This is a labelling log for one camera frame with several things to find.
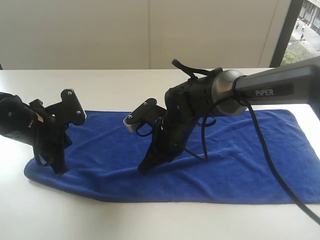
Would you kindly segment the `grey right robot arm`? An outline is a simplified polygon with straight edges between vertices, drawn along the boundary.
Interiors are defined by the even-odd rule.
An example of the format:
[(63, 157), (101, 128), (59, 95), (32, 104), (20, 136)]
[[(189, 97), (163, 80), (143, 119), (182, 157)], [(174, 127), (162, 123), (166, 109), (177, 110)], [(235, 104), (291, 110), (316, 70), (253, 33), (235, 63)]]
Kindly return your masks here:
[(178, 60), (172, 64), (189, 79), (165, 93), (166, 109), (154, 121), (151, 143), (138, 166), (142, 174), (181, 155), (199, 119), (237, 116), (249, 105), (307, 104), (320, 112), (318, 57), (251, 75), (191, 68)]

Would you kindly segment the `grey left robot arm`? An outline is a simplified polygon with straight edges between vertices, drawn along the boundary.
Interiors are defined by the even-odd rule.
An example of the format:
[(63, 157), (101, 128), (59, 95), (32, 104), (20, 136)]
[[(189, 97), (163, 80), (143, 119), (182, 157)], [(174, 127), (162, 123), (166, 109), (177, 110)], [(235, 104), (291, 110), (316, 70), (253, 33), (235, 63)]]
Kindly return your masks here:
[(0, 135), (32, 146), (38, 166), (51, 167), (57, 175), (68, 171), (65, 149), (72, 140), (67, 129), (68, 125), (55, 124), (41, 100), (26, 104), (18, 95), (0, 93)]

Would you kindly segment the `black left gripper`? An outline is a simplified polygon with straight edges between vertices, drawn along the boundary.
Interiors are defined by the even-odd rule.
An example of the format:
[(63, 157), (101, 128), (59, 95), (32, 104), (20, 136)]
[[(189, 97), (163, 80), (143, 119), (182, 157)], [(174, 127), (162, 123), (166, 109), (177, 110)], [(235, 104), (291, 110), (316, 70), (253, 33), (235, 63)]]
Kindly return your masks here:
[(66, 133), (70, 124), (56, 125), (54, 117), (47, 114), (43, 102), (39, 99), (30, 102), (29, 106), (37, 116), (32, 145), (35, 161), (40, 163), (44, 160), (46, 163), (51, 163), (54, 173), (63, 175), (68, 171), (65, 149), (72, 144), (71, 138)]

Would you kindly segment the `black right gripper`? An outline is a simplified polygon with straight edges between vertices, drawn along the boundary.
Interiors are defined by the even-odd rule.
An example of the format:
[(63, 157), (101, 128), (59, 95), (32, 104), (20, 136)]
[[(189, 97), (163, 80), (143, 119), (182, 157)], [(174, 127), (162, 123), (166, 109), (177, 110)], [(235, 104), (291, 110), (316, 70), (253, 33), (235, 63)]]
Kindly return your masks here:
[(186, 123), (181, 123), (164, 116), (156, 125), (150, 147), (138, 165), (139, 172), (145, 175), (180, 156), (197, 122), (198, 119), (194, 117)]

